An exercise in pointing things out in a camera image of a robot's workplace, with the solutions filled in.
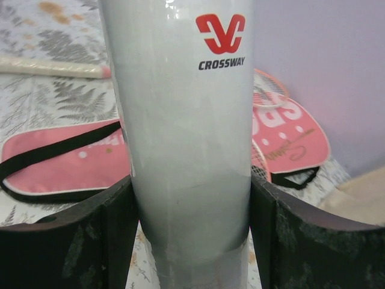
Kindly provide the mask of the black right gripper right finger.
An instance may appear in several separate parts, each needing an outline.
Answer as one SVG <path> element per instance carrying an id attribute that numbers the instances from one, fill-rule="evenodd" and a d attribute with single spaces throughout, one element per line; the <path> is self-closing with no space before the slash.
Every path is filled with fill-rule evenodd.
<path id="1" fill-rule="evenodd" d="M 320 210 L 251 175 L 262 288 L 384 288 L 384 228 Z"/>

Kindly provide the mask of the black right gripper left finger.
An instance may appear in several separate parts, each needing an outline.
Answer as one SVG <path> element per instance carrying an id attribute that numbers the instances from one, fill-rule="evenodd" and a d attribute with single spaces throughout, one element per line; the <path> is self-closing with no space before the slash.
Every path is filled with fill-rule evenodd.
<path id="1" fill-rule="evenodd" d="M 1 228 L 1 288 L 125 288 L 138 226 L 130 177 L 39 221 Z"/>

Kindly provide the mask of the white shuttlecock tube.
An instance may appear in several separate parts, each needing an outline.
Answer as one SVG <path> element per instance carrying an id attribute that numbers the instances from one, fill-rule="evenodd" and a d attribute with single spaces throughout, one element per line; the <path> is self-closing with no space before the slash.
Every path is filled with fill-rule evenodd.
<path id="1" fill-rule="evenodd" d="M 245 288 L 253 1 L 100 1 L 154 288 Z"/>

